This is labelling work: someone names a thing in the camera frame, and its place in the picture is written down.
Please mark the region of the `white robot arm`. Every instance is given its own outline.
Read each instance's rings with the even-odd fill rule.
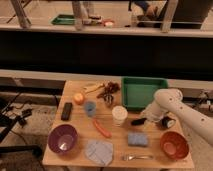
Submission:
[[[148,121],[159,122],[166,113],[172,112],[213,146],[213,119],[185,105],[182,98],[178,89],[160,89],[142,113]]]

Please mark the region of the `orange bowl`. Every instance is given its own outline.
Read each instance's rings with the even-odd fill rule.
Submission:
[[[160,139],[160,146],[164,153],[171,159],[185,158],[189,153],[186,139],[177,132],[168,131]]]

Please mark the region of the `tray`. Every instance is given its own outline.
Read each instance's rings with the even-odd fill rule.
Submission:
[[[166,79],[122,77],[122,105],[127,110],[142,110],[153,101],[156,90],[168,88]]]
[[[74,25],[75,17],[74,15],[59,14],[51,23],[53,25]]]

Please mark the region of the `cloth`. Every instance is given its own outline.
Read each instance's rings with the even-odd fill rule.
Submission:
[[[134,1],[134,3],[140,6],[145,12],[149,8],[149,4],[146,1]]]
[[[129,132],[128,133],[128,145],[130,146],[148,146],[148,138],[145,133]]]
[[[113,157],[113,144],[106,141],[89,140],[85,155],[89,160],[102,165],[107,166],[112,161]]]

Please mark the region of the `bowl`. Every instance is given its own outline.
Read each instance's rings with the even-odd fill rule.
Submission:
[[[183,159],[189,153],[189,146],[186,139],[173,131],[168,131],[162,135],[160,146],[164,153],[174,160]]]
[[[64,154],[75,146],[77,139],[76,129],[72,125],[63,124],[51,131],[48,137],[48,146],[53,152]]]

